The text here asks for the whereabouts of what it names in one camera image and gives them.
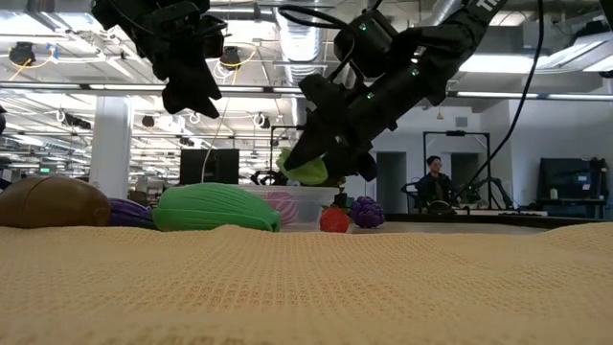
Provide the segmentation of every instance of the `white column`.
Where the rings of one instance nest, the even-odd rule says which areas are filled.
[[[89,182],[108,197],[127,198],[133,119],[130,98],[98,97]]]

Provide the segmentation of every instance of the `knit fabric surface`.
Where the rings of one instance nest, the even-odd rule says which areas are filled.
[[[613,224],[0,228],[0,344],[613,344]]]

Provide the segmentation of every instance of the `clear plastic container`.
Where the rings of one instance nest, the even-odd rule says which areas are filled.
[[[337,188],[238,185],[264,199],[281,213],[283,225],[319,221],[323,206],[330,206]]]

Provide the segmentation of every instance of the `office ceiling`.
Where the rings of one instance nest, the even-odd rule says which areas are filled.
[[[29,82],[72,82],[72,83],[159,83],[150,70],[148,61],[136,56],[136,48],[119,28],[104,31],[100,24],[89,14],[79,9],[84,1],[56,1],[57,12],[51,16],[39,12],[23,12],[23,1],[3,1],[0,5],[0,81]],[[273,12],[284,1],[259,2],[262,12]],[[384,1],[381,11],[390,18],[399,30],[420,23],[428,18],[434,1]],[[233,12],[248,12],[254,3],[244,1],[214,2],[212,12],[225,13],[232,19]],[[299,2],[300,5],[318,6],[321,11],[349,21],[366,6],[365,2],[353,0]],[[505,10],[492,21],[493,28],[489,40],[481,49],[482,54],[509,54],[530,56],[534,45],[534,6],[535,1],[510,0]],[[550,54],[572,45],[572,35],[577,28],[593,18],[602,15],[598,1],[556,0],[546,1],[549,22],[548,50]],[[242,61],[237,72],[223,69],[218,60],[207,63],[214,71],[219,85],[284,86],[288,85],[288,65],[301,65],[314,71],[329,73],[337,65],[331,42],[334,31],[323,31],[318,44],[318,54],[311,61],[287,61],[281,43],[280,26],[268,20],[228,20],[226,46],[237,46]],[[518,48],[515,39],[521,37]],[[17,41],[34,43],[36,62],[34,67],[20,71],[8,59],[8,51]],[[597,74],[587,74],[577,70],[565,73],[547,73],[536,78],[535,91],[539,92],[589,92],[602,85]],[[510,73],[473,73],[461,72],[449,84],[452,90],[464,91],[520,91],[525,74]],[[145,127],[143,117],[152,116],[159,123],[165,112],[158,96],[132,96],[135,109],[134,140],[132,143],[132,166],[134,175],[148,173],[173,178],[176,176],[178,161],[175,154],[183,146],[178,139],[152,138],[154,134],[168,134],[158,126]],[[5,138],[0,142],[0,151],[11,158],[15,165],[34,166],[42,156],[55,156],[55,162],[69,162],[78,156],[80,167],[73,164],[59,164],[61,172],[69,174],[86,173],[88,156],[91,152],[91,131],[63,125],[59,120],[62,114],[77,116],[83,121],[94,123],[96,95],[76,95],[61,93],[16,92],[0,90],[0,104],[9,112],[8,130],[25,132],[52,133],[53,136],[37,135],[36,138],[48,145],[47,149],[36,141],[16,141]],[[262,116],[272,125],[293,125],[296,121],[295,109],[288,98],[224,98],[215,102],[220,112],[226,115],[220,127],[220,139],[214,144],[217,148],[240,148],[244,150],[242,162],[245,175],[253,170],[264,169],[269,158],[269,129],[258,126]],[[491,105],[489,101],[447,100],[444,105],[472,106],[478,112]],[[207,139],[196,142],[196,146],[207,148],[216,132],[217,121],[205,116],[194,116],[190,111],[178,114],[185,118],[184,134],[203,135]],[[295,133],[284,134],[281,146],[289,146],[289,139]]]

